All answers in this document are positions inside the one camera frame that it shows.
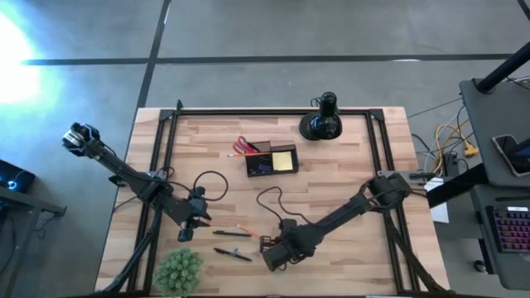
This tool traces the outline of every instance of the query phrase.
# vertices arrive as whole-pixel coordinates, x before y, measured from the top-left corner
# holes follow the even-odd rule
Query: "red scissors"
[[[243,136],[239,136],[238,140],[234,142],[232,145],[232,148],[234,151],[236,151],[239,154],[247,154],[247,153],[258,153],[259,150],[254,147],[252,144],[247,142],[247,140]]]

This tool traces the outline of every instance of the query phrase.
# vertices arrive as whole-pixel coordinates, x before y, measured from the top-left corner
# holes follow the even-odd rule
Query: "yellow sticky note pad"
[[[273,152],[272,153],[272,167],[275,171],[290,171],[292,170],[291,152]]]

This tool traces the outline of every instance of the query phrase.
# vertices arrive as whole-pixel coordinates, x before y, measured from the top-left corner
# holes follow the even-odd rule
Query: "rgb keyboard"
[[[500,252],[530,253],[530,212],[488,207]]]

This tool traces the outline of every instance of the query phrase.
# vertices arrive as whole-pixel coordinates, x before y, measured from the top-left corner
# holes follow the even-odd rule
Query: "gray floor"
[[[60,138],[72,122],[90,123],[124,156],[146,66],[17,66],[9,59],[146,58],[161,6],[162,0],[0,2],[9,41],[0,49],[0,159],[35,173],[36,194],[68,205],[46,238],[31,242],[17,296],[93,290],[116,189],[103,167],[69,154]],[[185,0],[171,4],[159,56],[511,53],[530,40],[529,28],[515,0]],[[158,65],[147,106],[173,107],[177,99],[187,107],[306,106],[330,90],[342,106],[397,105],[412,114],[458,98],[461,80],[485,76],[501,62]],[[436,126],[460,106],[412,118],[412,132],[431,144]],[[424,150],[419,143],[417,150]],[[476,243],[448,237],[454,225],[437,228],[453,290],[528,296],[474,272]]]

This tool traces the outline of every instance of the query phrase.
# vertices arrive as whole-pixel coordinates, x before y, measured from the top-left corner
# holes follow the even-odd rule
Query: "wooden tabletop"
[[[404,108],[382,109],[396,169],[416,170],[418,164]],[[149,167],[159,111],[159,108],[142,108],[137,113],[127,163],[138,171]],[[343,115],[341,119],[344,128],[339,138],[311,142],[298,132],[300,116],[180,116],[171,161],[176,173],[170,180],[191,187],[201,172],[219,171],[229,181],[229,192],[221,201],[209,202],[211,228],[196,229],[191,242],[178,243],[179,227],[164,215],[156,264],[178,248],[189,247],[199,252],[205,262],[195,294],[202,296],[395,294],[380,214],[368,213],[337,228],[316,247],[314,257],[289,265],[284,272],[267,269],[259,253],[258,239],[212,234],[217,229],[237,232],[234,226],[241,224],[261,235],[276,236],[277,217],[256,203],[256,195],[261,190],[275,185],[283,190],[285,207],[307,215],[309,220],[316,221],[344,204],[374,173],[365,118]],[[379,155],[383,157],[377,124],[376,134]],[[296,144],[300,171],[248,178],[244,159],[227,157],[233,153],[232,143],[239,135],[244,135],[249,142],[271,141],[273,146]],[[161,156],[165,145],[163,142]],[[384,169],[386,163],[384,160],[382,163]],[[219,196],[224,189],[223,181],[215,175],[205,175],[198,185],[206,188],[206,196],[210,198]],[[187,197],[184,190],[177,189],[176,194]],[[116,204],[132,196],[130,190],[120,190]],[[279,209],[277,193],[264,195],[262,202],[283,218],[292,218]],[[113,215],[97,290],[105,288],[130,258],[140,209],[141,202],[134,200]],[[404,209],[414,253],[436,281],[449,288],[426,199],[411,195],[405,200]],[[229,251],[237,248],[253,261],[220,255],[213,247]],[[147,254],[142,259],[137,285],[142,284],[146,259]],[[400,263],[405,286],[410,289],[403,257]],[[153,287],[152,294],[160,293]]]

